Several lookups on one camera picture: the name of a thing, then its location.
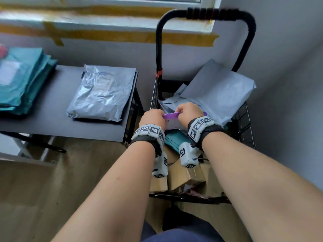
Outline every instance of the cardboard box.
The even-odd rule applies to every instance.
[[[201,194],[203,197],[220,197],[223,189],[212,169],[210,162],[204,160],[204,163],[200,163],[200,166],[206,182],[196,187],[196,192]]]
[[[177,161],[180,158],[180,155],[173,150],[170,146],[164,145],[164,152],[167,154],[167,164],[170,166],[175,161]]]
[[[181,165],[181,160],[178,159],[168,167],[168,191],[180,194],[205,181],[200,165],[192,169],[186,168]]]
[[[150,191],[149,192],[163,192],[167,191],[167,177],[156,178],[151,177]]]

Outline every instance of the cart handle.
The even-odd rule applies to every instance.
[[[221,21],[236,21],[243,20],[248,25],[248,36],[244,41],[242,49],[236,60],[232,71],[237,72],[240,68],[245,55],[251,45],[251,42],[256,33],[256,21],[254,17],[245,11],[239,11],[239,9],[212,9],[212,8],[188,8],[186,9],[174,9],[165,13],[159,20],[156,28],[156,78],[158,78],[158,84],[161,81],[161,33],[166,22],[173,18],[186,18],[192,20],[221,20]]]

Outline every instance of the metal wire basket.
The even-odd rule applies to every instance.
[[[237,72],[241,66],[246,53],[252,43],[256,32],[256,22],[251,14],[238,9],[206,9],[206,8],[188,8],[175,9],[167,12],[160,19],[156,28],[156,77],[151,98],[150,109],[160,108],[158,100],[163,100],[163,93],[175,93],[176,90],[185,83],[188,85],[189,81],[174,81],[162,79],[162,66],[161,66],[161,39],[162,30],[166,22],[172,18],[186,18],[193,20],[221,20],[221,21],[236,21],[243,20],[248,25],[248,36],[242,46],[239,56],[232,68],[232,71]],[[232,118],[230,125],[231,136],[238,141],[255,148],[254,138],[252,135],[251,121],[248,111],[248,105],[245,102]],[[165,193],[150,193],[150,197],[167,199],[171,201],[184,201],[192,203],[203,204],[219,204],[230,203],[228,198],[223,195],[221,197],[200,198],[190,195],[176,195]]]

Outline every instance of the purple object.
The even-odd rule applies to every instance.
[[[171,114],[164,114],[163,115],[163,118],[165,120],[172,120],[172,119],[176,119],[178,118],[178,116],[181,114],[181,112],[176,112],[176,113],[171,113]]]

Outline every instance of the forearm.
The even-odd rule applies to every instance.
[[[208,134],[202,147],[255,242],[322,236],[323,195],[312,184],[224,133]]]
[[[53,241],[139,241],[154,159],[150,143],[131,144]]]

